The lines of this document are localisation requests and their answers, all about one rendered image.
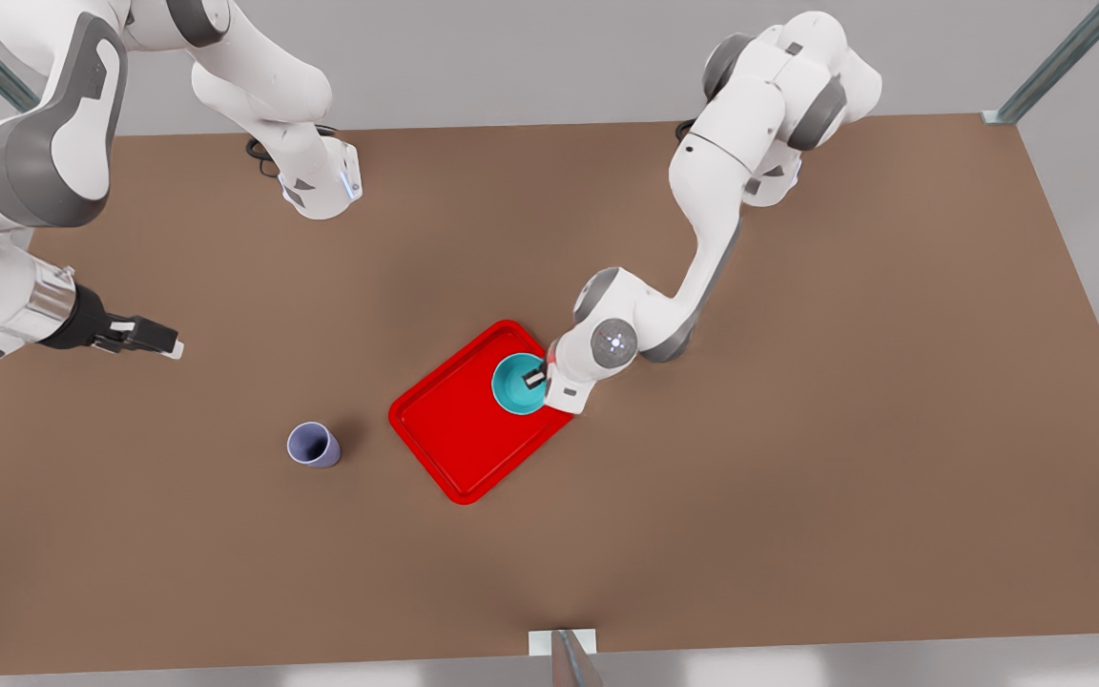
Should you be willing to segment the red rectangular tray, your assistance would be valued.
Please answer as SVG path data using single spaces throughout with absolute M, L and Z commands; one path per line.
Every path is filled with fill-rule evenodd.
M 493 374 L 506 361 L 529 372 L 544 356 L 524 326 L 502 319 L 391 405 L 389 424 L 454 505 L 476 503 L 571 421 L 535 394 L 525 414 L 493 395 Z

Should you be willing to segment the lavender cup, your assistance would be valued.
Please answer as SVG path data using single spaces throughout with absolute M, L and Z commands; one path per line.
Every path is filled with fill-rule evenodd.
M 307 467 L 332 467 L 342 456 L 338 439 L 318 422 L 293 426 L 286 440 L 286 451 L 297 464 Z

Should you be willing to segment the teal bowl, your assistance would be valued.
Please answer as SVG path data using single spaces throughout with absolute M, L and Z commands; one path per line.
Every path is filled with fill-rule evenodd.
M 528 388 L 522 377 L 529 370 L 536 368 L 544 361 L 528 352 L 514 353 L 503 358 L 493 369 L 491 391 L 493 400 L 507 413 L 529 415 L 535 413 L 545 405 L 545 384 L 536 388 Z

